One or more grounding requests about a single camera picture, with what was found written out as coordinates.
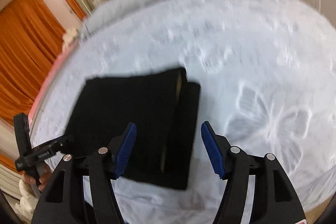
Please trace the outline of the person's left hand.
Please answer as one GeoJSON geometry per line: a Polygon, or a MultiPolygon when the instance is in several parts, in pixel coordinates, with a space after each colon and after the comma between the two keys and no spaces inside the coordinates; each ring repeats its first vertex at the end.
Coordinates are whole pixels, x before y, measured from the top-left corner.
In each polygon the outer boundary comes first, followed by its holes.
{"type": "MultiPolygon", "coordinates": [[[[40,175],[40,178],[39,178],[40,185],[38,186],[38,189],[40,191],[44,190],[47,183],[49,182],[51,175],[52,175],[52,170],[50,169],[50,166],[44,162],[43,163],[43,173],[42,175],[40,175]]],[[[36,184],[36,180],[29,174],[26,174],[25,172],[23,172],[22,174],[22,181],[29,185],[36,184]]]]}

